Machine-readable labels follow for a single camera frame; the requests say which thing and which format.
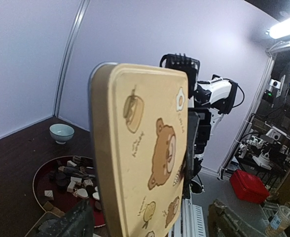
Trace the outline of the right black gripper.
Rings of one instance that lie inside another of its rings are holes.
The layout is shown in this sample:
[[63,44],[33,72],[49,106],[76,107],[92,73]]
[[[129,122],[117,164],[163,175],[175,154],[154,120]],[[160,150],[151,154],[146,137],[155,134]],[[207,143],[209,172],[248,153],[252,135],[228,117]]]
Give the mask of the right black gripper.
[[[200,62],[186,55],[165,54],[162,56],[160,67],[185,72],[188,78],[188,98],[195,94]],[[189,107],[187,122],[187,145],[180,177],[183,178],[184,198],[191,197],[192,180],[201,170],[201,161],[196,157],[197,152],[203,152],[210,135],[210,113],[207,108]]]

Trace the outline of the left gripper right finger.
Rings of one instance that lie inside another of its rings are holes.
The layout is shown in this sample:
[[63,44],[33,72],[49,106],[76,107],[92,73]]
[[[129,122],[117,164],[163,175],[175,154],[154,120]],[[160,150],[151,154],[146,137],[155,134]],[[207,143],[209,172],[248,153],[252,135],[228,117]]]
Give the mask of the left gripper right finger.
[[218,199],[209,205],[207,220],[210,237],[266,237]]

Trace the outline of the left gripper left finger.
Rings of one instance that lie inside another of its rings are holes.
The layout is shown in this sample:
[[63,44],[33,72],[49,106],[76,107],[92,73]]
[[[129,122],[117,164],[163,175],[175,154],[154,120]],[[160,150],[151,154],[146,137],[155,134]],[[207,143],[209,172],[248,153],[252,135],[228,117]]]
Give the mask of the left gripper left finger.
[[93,237],[94,214],[88,200],[81,200],[55,224],[36,237]]

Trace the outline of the tan tin box base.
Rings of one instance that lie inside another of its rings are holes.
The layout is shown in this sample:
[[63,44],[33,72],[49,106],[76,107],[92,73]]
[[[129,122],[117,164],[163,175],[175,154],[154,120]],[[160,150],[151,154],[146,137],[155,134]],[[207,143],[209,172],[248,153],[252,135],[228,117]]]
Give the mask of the tan tin box base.
[[35,237],[37,234],[44,232],[46,229],[55,224],[61,217],[65,215],[63,211],[47,211],[45,212],[27,232],[26,237]]

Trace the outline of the metal tongs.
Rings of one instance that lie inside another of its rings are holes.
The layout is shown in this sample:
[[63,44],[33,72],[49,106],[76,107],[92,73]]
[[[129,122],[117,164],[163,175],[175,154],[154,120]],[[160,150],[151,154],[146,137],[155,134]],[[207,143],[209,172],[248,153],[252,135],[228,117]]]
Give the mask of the metal tongs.
[[59,166],[58,171],[82,179],[94,179],[96,177],[93,159],[86,157],[73,156],[71,160],[67,161],[66,166]]

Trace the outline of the bear print tin lid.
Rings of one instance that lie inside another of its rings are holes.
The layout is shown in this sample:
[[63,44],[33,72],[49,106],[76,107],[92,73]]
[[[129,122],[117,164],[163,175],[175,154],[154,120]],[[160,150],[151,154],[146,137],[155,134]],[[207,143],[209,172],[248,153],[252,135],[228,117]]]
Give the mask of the bear print tin lid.
[[187,75],[101,63],[91,74],[89,103],[93,160],[109,235],[166,236],[181,214]]

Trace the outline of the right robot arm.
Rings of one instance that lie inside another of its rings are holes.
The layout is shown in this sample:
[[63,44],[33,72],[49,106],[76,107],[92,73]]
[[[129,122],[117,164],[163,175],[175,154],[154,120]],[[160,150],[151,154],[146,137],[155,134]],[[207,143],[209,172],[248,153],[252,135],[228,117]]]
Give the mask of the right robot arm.
[[181,54],[165,54],[160,67],[185,72],[188,78],[188,99],[193,106],[188,107],[187,145],[180,177],[184,179],[182,197],[189,199],[192,193],[201,193],[204,188],[196,188],[198,173],[202,169],[205,147],[214,129],[236,106],[238,83],[218,75],[211,80],[198,80],[200,61]]

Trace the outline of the white square chocolate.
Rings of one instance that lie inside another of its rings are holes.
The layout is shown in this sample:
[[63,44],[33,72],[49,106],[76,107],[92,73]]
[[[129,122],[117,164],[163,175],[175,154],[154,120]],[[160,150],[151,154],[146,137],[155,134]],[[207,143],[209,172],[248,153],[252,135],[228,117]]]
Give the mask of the white square chocolate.
[[44,196],[49,199],[49,200],[53,200],[54,199],[54,194],[52,190],[45,190],[44,191]]

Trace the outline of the red plastic box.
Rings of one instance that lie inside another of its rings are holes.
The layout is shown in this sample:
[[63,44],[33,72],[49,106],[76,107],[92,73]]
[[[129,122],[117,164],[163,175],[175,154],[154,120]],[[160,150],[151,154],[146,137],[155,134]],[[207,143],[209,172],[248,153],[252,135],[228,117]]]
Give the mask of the red plastic box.
[[245,171],[234,171],[229,181],[235,195],[240,200],[261,204],[270,196],[259,177]]

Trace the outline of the red round tray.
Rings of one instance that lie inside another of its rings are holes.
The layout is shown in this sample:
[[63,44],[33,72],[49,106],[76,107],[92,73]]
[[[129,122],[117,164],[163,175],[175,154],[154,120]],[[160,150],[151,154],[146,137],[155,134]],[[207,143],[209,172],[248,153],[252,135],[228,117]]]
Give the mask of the red round tray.
[[[96,228],[106,225],[102,213],[101,200],[98,193],[96,178],[82,179],[68,176],[58,171],[61,165],[66,166],[73,156],[54,158],[43,164],[33,178],[33,193],[36,201],[44,211],[68,212],[79,201],[86,199],[93,208],[94,225]],[[44,196],[45,190],[52,190],[54,199]]]

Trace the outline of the plastic drink cup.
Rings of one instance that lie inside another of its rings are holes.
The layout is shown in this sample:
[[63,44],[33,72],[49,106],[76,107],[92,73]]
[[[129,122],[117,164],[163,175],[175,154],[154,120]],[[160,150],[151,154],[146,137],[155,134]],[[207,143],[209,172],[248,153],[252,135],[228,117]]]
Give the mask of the plastic drink cup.
[[285,205],[279,206],[278,211],[265,229],[268,237],[277,237],[290,226],[290,208]]

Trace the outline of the pale blue bowl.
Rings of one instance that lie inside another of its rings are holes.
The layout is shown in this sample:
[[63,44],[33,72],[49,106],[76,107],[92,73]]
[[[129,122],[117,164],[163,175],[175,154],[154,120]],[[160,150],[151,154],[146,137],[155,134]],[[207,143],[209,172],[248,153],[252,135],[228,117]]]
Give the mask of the pale blue bowl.
[[73,138],[75,130],[69,125],[56,123],[49,127],[49,133],[57,144],[64,145]]

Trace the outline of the ceiling tube light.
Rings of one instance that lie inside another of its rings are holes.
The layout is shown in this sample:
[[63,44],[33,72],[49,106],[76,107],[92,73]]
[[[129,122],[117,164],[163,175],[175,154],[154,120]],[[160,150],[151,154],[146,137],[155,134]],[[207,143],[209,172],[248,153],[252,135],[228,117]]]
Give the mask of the ceiling tube light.
[[268,35],[275,40],[290,36],[290,18],[272,26]]

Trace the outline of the front aluminium rail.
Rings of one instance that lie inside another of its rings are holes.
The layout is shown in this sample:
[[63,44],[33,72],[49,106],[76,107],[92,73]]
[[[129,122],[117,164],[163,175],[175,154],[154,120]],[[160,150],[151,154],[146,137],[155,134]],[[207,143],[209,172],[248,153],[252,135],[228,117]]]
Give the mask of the front aluminium rail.
[[183,199],[181,214],[172,228],[168,237],[206,237],[206,227],[201,206],[195,205],[190,199]]

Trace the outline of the right aluminium corner post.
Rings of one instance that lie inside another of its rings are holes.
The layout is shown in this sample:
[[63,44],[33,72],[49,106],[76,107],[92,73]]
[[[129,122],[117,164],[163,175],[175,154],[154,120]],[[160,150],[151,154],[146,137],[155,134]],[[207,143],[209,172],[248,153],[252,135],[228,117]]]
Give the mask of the right aluminium corner post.
[[55,95],[55,99],[54,99],[54,106],[53,106],[52,115],[56,118],[59,117],[64,84],[65,84],[69,64],[70,64],[70,61],[72,58],[75,40],[79,34],[79,30],[80,30],[80,27],[82,25],[85,14],[87,12],[87,9],[90,5],[90,1],[91,0],[81,0],[80,1],[79,7],[76,11],[76,15],[75,15],[73,23],[72,23],[71,30],[70,30],[69,35],[68,35],[68,39],[67,39],[66,46],[64,49],[64,54],[62,57],[62,62],[60,65],[57,87],[56,87],[56,95]]

